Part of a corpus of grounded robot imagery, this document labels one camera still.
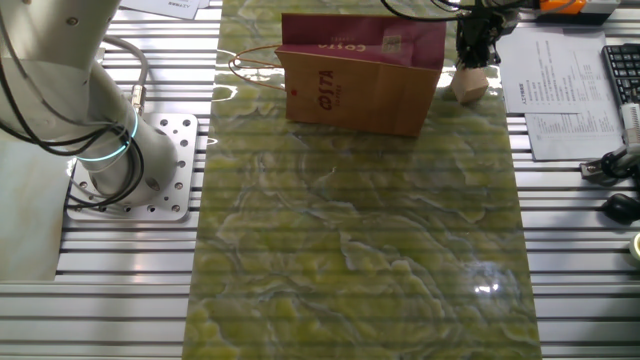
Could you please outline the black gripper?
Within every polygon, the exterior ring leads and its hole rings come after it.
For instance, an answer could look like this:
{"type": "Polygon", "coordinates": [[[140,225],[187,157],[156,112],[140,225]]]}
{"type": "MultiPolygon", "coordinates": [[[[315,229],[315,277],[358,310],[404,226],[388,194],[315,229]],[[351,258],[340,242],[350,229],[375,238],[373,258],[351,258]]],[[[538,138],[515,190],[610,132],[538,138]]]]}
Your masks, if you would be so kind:
{"type": "Polygon", "coordinates": [[[495,64],[495,45],[490,44],[503,31],[503,12],[491,8],[475,8],[457,19],[456,68],[484,68],[495,64]],[[473,47],[480,44],[475,52],[473,47]]]}

